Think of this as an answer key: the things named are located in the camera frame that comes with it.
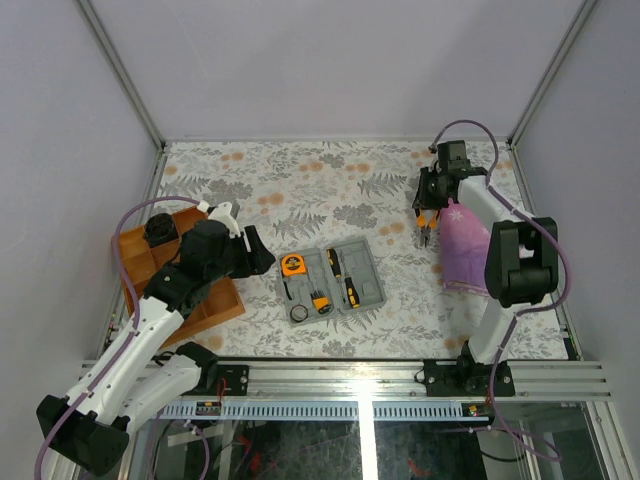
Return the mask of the orange tape measure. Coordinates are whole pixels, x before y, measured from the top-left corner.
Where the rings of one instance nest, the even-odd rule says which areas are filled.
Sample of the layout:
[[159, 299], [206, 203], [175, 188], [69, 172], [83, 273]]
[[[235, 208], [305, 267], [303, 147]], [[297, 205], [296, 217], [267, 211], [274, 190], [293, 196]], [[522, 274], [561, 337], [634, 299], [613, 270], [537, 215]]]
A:
[[288, 280], [295, 275], [306, 275], [307, 267], [304, 257], [301, 254], [292, 253], [285, 255], [281, 259], [281, 277], [286, 297], [292, 300], [293, 297], [289, 291]]

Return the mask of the orange black pliers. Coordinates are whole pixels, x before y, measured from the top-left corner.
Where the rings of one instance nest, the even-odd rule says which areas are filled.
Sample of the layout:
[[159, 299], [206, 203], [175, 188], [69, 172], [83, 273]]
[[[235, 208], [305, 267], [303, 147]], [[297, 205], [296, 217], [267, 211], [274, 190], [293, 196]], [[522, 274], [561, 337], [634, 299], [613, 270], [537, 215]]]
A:
[[416, 209], [414, 213], [417, 227], [417, 245], [419, 248], [426, 248], [430, 243], [433, 232], [437, 229], [440, 211]]

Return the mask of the small black tape roll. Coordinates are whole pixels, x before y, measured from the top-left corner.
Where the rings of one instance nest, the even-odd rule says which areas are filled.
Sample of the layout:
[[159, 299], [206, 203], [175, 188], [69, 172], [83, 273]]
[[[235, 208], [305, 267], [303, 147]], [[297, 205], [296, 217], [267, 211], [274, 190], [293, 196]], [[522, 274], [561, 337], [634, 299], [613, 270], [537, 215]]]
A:
[[294, 323], [302, 323], [308, 318], [308, 309], [302, 304], [295, 305], [291, 308], [289, 317]]

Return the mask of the screwdriver bit set holder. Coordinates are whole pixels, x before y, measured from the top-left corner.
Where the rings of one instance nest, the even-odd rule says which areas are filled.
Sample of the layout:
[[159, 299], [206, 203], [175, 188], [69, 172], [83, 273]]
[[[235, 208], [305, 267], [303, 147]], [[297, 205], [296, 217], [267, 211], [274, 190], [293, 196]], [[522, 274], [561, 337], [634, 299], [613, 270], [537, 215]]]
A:
[[310, 294], [312, 303], [316, 309], [316, 311], [320, 314], [320, 315], [324, 315], [327, 314], [331, 311], [332, 309], [332, 304], [330, 302], [330, 299], [327, 295], [324, 294], [323, 291], [321, 290], [316, 290], [313, 291]]

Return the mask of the grey plastic tool case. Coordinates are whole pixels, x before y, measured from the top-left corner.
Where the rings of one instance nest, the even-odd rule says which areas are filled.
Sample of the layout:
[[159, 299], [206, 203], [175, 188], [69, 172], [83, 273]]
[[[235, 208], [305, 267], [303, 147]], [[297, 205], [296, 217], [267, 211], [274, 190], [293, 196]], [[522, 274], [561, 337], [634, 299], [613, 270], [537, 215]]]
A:
[[[327, 256], [328, 248], [334, 248], [338, 254], [342, 269], [342, 277], [339, 279], [336, 279], [332, 274]], [[293, 297], [292, 300], [289, 300], [286, 297], [281, 277], [281, 259], [292, 253], [301, 254], [304, 257], [307, 274], [295, 275], [288, 280], [289, 291]], [[384, 306], [387, 301], [369, 242], [363, 237], [352, 237], [322, 248], [314, 247], [284, 253], [277, 258], [276, 268], [276, 287], [282, 294], [286, 317], [294, 326], [338, 319], [353, 313], [368, 313]], [[344, 283], [346, 276], [351, 276], [354, 281], [360, 297], [359, 308], [352, 308], [349, 305]], [[316, 311], [310, 297], [310, 294], [316, 290], [323, 291], [329, 297], [332, 304], [329, 313], [320, 315]], [[308, 309], [308, 318], [302, 323], [294, 323], [289, 317], [291, 308], [298, 304], [302, 304]]]

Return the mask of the small yellow black screwdriver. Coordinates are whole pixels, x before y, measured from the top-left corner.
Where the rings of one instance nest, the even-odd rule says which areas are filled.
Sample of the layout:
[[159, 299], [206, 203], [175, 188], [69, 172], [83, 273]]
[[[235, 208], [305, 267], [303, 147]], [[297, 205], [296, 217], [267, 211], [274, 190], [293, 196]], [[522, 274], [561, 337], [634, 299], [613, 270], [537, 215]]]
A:
[[351, 276], [346, 276], [344, 278], [344, 283], [345, 283], [345, 288], [346, 288], [346, 294], [347, 294], [347, 300], [349, 302], [349, 305], [352, 308], [359, 308], [360, 307], [360, 297], [359, 294], [355, 288], [355, 284], [354, 281], [352, 279]]

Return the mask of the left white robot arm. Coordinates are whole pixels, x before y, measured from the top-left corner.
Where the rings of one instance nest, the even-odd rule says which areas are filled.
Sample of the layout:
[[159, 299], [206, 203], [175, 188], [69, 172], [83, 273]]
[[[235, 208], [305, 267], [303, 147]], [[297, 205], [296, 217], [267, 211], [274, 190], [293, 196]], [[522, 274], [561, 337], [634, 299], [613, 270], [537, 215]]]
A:
[[254, 226], [235, 234], [218, 220], [196, 222], [182, 235], [175, 257], [151, 277], [132, 317], [94, 367], [64, 396], [40, 402], [43, 447], [99, 477], [120, 461], [140, 426], [174, 398], [215, 391], [217, 357], [194, 342], [179, 347], [144, 381], [138, 378], [215, 283], [263, 275], [274, 262]]

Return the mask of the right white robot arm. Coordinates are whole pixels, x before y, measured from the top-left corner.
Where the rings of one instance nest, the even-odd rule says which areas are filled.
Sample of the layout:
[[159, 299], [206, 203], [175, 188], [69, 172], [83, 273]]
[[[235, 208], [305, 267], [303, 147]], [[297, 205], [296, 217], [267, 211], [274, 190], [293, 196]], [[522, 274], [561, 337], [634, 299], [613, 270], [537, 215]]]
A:
[[458, 387], [478, 394], [488, 387], [492, 373], [487, 366], [499, 359], [514, 330], [511, 315], [537, 312], [544, 298], [559, 282], [557, 224], [519, 210], [489, 181], [489, 171], [474, 167], [466, 143], [448, 141], [432, 146], [435, 161], [420, 170], [412, 208], [421, 235], [428, 236], [434, 217], [461, 206], [469, 209], [489, 233], [484, 281], [491, 297], [478, 330], [468, 341], [473, 360], [456, 369]]

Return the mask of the purple folded cloth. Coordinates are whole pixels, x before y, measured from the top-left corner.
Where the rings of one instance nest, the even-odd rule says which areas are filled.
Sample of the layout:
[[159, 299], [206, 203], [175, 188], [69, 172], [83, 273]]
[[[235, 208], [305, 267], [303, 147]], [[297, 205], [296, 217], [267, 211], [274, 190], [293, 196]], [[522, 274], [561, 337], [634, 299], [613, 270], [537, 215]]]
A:
[[446, 290], [488, 295], [485, 266], [489, 239], [489, 230], [464, 205], [450, 200], [440, 211], [440, 263]]

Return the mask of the orange wooden divided tray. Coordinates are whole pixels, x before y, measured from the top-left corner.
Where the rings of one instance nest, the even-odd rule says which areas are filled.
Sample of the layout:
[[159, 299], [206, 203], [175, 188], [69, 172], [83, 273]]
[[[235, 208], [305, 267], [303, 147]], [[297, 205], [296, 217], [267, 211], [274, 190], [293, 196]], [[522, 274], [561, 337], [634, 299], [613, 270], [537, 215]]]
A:
[[209, 285], [190, 281], [181, 271], [182, 237], [206, 219], [203, 212], [192, 206], [170, 215], [163, 227], [172, 227], [166, 241], [154, 244], [148, 227], [141, 224], [124, 231], [117, 241], [125, 273], [121, 284], [129, 315], [134, 313], [134, 300], [139, 300], [140, 320], [150, 318], [152, 297], [184, 317], [181, 325], [164, 342], [166, 347], [187, 340], [209, 328], [221, 325], [245, 312], [245, 306], [234, 281], [228, 277]]

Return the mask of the black rolled belt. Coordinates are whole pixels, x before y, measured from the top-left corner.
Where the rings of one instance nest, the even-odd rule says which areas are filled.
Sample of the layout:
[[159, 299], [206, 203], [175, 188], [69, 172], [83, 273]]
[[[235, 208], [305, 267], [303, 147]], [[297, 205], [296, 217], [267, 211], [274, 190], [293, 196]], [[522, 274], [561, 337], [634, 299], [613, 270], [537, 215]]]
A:
[[174, 218], [169, 213], [159, 213], [144, 225], [143, 239], [150, 248], [169, 243], [179, 238]]

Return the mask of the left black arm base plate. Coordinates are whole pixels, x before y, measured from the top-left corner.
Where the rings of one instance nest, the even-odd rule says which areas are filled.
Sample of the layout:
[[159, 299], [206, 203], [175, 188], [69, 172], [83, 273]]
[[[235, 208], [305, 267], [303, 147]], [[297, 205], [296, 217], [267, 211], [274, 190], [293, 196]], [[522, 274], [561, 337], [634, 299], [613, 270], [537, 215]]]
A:
[[211, 392], [220, 399], [247, 395], [250, 367], [241, 364], [220, 365], [211, 386]]

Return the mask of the aluminium front rail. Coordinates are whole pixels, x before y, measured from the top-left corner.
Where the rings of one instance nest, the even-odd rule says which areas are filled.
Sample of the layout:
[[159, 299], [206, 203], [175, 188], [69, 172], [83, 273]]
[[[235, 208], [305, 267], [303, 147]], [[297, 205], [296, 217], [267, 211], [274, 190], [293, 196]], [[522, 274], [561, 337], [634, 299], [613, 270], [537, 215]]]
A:
[[[346, 400], [358, 393], [380, 400], [431, 398], [427, 390], [438, 382], [425, 377], [420, 360], [348, 361], [250, 359], [226, 357], [222, 367], [246, 365], [247, 396], [251, 399]], [[510, 360], [502, 377], [513, 390], [502, 402], [611, 401], [603, 367], [594, 361]]]

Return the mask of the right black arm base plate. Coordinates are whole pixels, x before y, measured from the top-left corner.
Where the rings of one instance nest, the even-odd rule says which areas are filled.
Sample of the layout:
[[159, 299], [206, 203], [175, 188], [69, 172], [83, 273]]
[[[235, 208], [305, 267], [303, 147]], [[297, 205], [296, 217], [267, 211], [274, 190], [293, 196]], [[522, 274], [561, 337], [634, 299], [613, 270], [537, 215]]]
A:
[[495, 364], [476, 362], [465, 344], [455, 360], [423, 360], [422, 369], [414, 381], [423, 385], [431, 397], [489, 396], [493, 382], [495, 397], [513, 397], [515, 387], [506, 361]]

